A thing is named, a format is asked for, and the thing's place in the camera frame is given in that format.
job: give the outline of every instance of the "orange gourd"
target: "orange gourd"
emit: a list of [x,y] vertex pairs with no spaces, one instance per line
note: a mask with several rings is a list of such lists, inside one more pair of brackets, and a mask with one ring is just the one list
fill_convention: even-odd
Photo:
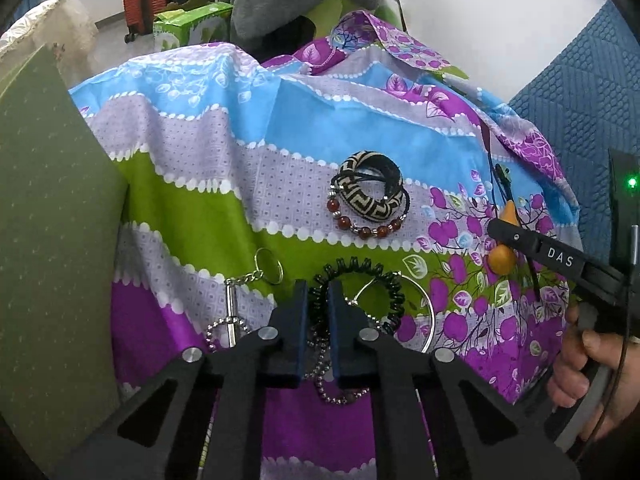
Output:
[[[516,216],[516,205],[513,203],[513,200],[507,200],[504,209],[500,213],[500,220],[512,225],[520,225],[518,223],[518,217]],[[487,263],[494,274],[507,276],[511,274],[516,266],[516,255],[511,248],[498,243],[498,245],[489,252]]]

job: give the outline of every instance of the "finger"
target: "finger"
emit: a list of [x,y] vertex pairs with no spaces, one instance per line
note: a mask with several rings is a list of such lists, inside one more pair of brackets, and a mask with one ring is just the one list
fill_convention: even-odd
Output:
[[[596,410],[593,412],[593,415],[591,415],[591,418],[589,419],[589,421],[584,425],[584,427],[580,431],[580,438],[582,440],[587,440],[591,435],[591,433],[593,433],[593,430],[595,429],[596,424],[598,423],[598,421],[600,420],[600,417],[602,416],[602,410],[603,410],[602,404],[599,404]],[[596,435],[596,439],[602,438],[607,433],[609,433],[609,431],[613,430],[615,427],[616,427],[616,423],[613,421],[613,419],[610,418],[609,415],[605,415],[604,421],[602,422],[602,426],[600,427],[600,429],[598,430],[598,434]]]
[[562,359],[554,362],[553,378],[560,389],[572,399],[581,399],[589,391],[589,380]]
[[570,326],[562,336],[560,355],[562,360],[574,370],[582,370],[587,364],[588,356],[584,351],[580,333],[575,326]]
[[618,369],[622,352],[622,336],[585,330],[582,333],[582,343],[590,358],[614,370]]
[[546,392],[549,394],[549,397],[556,406],[560,406],[561,408],[570,408],[575,404],[575,399],[562,391],[560,386],[558,386],[558,383],[556,383],[555,377],[551,377],[546,382]]
[[578,322],[578,313],[579,313],[580,309],[578,307],[578,305],[572,305],[570,306],[566,312],[564,313],[564,318],[566,319],[567,323],[570,323],[572,325],[575,325]]

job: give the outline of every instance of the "human hand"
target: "human hand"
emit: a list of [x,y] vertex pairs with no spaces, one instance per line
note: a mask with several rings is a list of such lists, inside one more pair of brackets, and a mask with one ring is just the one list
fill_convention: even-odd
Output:
[[[558,406],[570,408],[589,389],[589,381],[580,370],[590,357],[594,361],[618,369],[622,352],[622,336],[617,334],[597,334],[592,330],[580,333],[575,326],[578,321],[578,306],[569,307],[566,320],[571,326],[564,333],[560,355],[554,362],[554,374],[546,385],[546,390]],[[629,343],[620,384],[607,410],[596,438],[605,436],[627,418],[640,400],[640,345]],[[587,440],[594,430],[603,406],[599,404],[593,416],[580,432],[580,438]]]

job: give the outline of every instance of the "colorful fabric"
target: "colorful fabric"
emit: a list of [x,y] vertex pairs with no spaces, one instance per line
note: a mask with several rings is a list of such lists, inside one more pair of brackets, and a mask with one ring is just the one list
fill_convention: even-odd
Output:
[[[579,240],[578,208],[536,127],[465,77],[358,11],[330,37],[265,66],[230,44],[192,46],[132,59],[75,88],[77,106],[130,183],[112,303],[125,388],[183,348],[204,348],[203,329],[225,313],[224,279],[250,272],[256,249],[266,247],[285,281],[241,287],[239,313],[252,329],[268,322],[295,279],[312,280],[338,257],[370,258],[430,294],[430,350],[451,348],[516,400],[560,348],[568,286],[536,268],[539,303],[521,257],[506,278],[489,269],[486,225],[495,213],[486,146],[510,169],[527,228]],[[412,206],[388,238],[365,242],[339,231],[326,210],[331,177],[359,150],[389,156],[405,178]],[[347,295],[363,284],[344,280]],[[407,316],[396,337],[420,349],[432,320],[418,290],[402,291]],[[360,304],[383,316],[379,296]],[[216,345],[228,346],[223,330]],[[374,478],[368,397],[327,405],[304,383],[269,391],[267,403],[263,478]]]

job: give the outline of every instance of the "black coiled bracelet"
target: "black coiled bracelet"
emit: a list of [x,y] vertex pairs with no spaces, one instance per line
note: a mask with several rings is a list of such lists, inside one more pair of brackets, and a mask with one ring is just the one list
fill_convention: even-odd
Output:
[[387,272],[385,274],[382,264],[376,264],[372,267],[371,260],[368,258],[365,258],[360,264],[356,256],[351,257],[349,265],[345,264],[343,258],[338,258],[335,263],[337,269],[334,269],[331,264],[326,264],[323,267],[324,275],[316,274],[314,276],[314,281],[320,286],[309,288],[310,319],[316,335],[320,338],[328,337],[326,294],[329,282],[352,272],[371,276],[376,279],[376,282],[384,285],[389,294],[391,304],[390,312],[386,316],[387,320],[380,324],[380,330],[389,335],[395,334],[400,328],[400,322],[402,316],[404,316],[404,294],[400,292],[402,285],[400,284],[398,273]]

